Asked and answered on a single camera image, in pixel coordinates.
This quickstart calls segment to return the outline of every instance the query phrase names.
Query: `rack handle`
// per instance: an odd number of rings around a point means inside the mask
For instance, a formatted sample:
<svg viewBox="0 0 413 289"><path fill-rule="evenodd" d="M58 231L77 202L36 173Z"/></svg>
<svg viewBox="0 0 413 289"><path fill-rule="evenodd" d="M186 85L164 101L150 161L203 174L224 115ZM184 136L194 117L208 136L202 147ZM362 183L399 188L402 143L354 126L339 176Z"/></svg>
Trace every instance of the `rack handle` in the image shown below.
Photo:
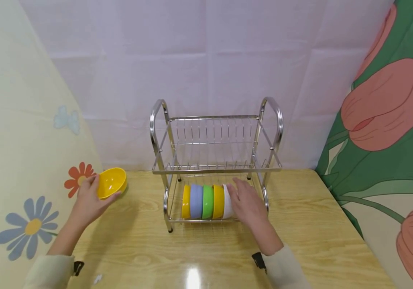
<svg viewBox="0 0 413 289"><path fill-rule="evenodd" d="M152 113L150 114L150 137L152 141L153 152L155 156L160 152L160 146L158 144L157 132L155 132L155 118L157 117L158 111L160 111L161 107L163 107L163 115L165 116L166 125L169 124L169 114L168 114L168 106L166 101L163 99L157 100L155 105L152 107Z"/></svg>
<svg viewBox="0 0 413 289"><path fill-rule="evenodd" d="M273 97L265 97L263 101L261 102L261 107L260 107L259 116L258 116L259 121L262 122L263 120L266 104L269 104L269 106L274 110L277 116L277 131L275 133L274 142L273 142L273 150L277 153L279 151L280 141L282 141L282 136L283 136L283 113L282 113L282 110L280 110L280 107L277 104L277 101L275 101Z"/></svg>

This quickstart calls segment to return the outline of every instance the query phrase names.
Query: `wall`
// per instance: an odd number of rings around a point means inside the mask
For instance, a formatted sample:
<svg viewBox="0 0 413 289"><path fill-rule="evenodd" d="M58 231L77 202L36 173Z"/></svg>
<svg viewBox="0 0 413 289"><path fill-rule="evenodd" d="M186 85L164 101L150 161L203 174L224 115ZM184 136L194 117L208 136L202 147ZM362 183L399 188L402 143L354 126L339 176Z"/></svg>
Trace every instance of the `wall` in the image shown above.
<svg viewBox="0 0 413 289"><path fill-rule="evenodd" d="M393 0L21 0L104 167L150 170L149 114L285 117L284 167L316 167Z"/></svg>
<svg viewBox="0 0 413 289"><path fill-rule="evenodd" d="M78 105L15 1L0 1L0 288L21 288L102 170Z"/></svg>
<svg viewBox="0 0 413 289"><path fill-rule="evenodd" d="M413 1L396 0L317 172L398 288L413 288Z"/></svg>

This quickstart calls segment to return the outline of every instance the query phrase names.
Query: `butterfly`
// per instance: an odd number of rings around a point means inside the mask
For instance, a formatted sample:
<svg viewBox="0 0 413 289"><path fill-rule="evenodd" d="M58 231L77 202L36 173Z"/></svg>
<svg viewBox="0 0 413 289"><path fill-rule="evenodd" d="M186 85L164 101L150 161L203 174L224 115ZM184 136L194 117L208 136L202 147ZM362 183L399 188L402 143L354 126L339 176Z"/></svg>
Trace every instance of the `butterfly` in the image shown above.
<svg viewBox="0 0 413 289"><path fill-rule="evenodd" d="M58 130L67 126L75 134L79 135L78 112L73 110L70 115L67 113L66 106L60 106L59 112L54 116L54 128Z"/></svg>

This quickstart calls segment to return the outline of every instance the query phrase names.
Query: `person's left hand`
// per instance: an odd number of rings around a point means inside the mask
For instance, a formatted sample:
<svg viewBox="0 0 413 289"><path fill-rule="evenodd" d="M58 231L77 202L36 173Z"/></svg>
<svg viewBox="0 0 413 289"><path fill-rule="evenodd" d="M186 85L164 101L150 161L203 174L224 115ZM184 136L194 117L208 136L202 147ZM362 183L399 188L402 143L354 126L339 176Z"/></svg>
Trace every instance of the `person's left hand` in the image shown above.
<svg viewBox="0 0 413 289"><path fill-rule="evenodd" d="M75 205L71 210L68 222L81 228L86 228L107 210L116 201L121 192L110 195L105 200L97 196L99 188L99 174L89 177L81 184Z"/></svg>

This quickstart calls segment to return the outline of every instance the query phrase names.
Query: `floral wallpaper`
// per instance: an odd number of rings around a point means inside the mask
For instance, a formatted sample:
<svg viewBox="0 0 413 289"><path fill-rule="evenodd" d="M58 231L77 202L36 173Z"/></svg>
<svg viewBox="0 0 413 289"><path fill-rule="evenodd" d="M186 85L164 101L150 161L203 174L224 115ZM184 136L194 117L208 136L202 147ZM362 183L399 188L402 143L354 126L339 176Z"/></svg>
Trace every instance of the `floral wallpaper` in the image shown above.
<svg viewBox="0 0 413 289"><path fill-rule="evenodd" d="M316 171L398 288L413 288L413 1L391 7Z"/></svg>
<svg viewBox="0 0 413 289"><path fill-rule="evenodd" d="M17 1L0 9L0 288L22 288L85 177L100 173L78 103Z"/></svg>

